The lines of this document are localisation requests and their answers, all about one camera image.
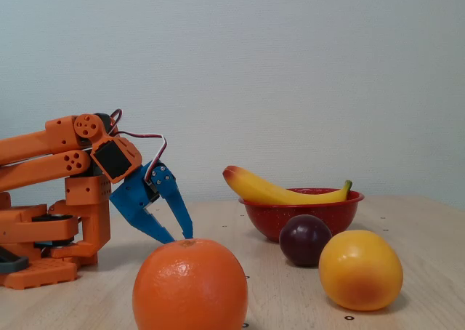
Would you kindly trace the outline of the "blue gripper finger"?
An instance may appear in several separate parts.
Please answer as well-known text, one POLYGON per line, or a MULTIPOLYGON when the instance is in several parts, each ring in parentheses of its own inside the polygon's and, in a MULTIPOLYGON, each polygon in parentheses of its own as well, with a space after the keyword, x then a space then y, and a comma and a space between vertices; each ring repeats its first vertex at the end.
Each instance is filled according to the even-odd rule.
POLYGON ((136 213, 136 228, 162 244, 175 241, 171 233, 146 209, 136 213))
POLYGON ((151 185, 167 202, 179 223, 185 239, 193 238, 193 221, 177 186, 175 176, 165 165, 157 165, 151 172, 151 185))

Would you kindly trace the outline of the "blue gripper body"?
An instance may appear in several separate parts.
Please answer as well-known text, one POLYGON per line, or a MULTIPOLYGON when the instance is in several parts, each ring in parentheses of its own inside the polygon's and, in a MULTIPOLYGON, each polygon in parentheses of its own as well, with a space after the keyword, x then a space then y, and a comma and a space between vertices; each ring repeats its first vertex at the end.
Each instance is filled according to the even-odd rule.
POLYGON ((136 213, 141 209, 146 209, 159 198, 158 192, 145 181, 149 165, 147 163, 136 169, 110 195, 111 203, 134 228, 136 228, 136 213))

